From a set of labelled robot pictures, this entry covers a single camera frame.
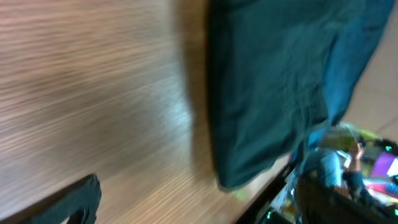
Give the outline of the black shorts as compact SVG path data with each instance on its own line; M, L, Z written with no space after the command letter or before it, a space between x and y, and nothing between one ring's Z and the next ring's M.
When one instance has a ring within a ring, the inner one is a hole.
M208 118L219 185L238 189L340 122L393 0L208 6Z

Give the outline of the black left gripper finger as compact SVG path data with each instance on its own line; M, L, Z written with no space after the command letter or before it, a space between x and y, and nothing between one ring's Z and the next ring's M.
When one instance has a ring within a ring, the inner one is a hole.
M1 220L1 224L94 224L101 187L89 174L35 204Z

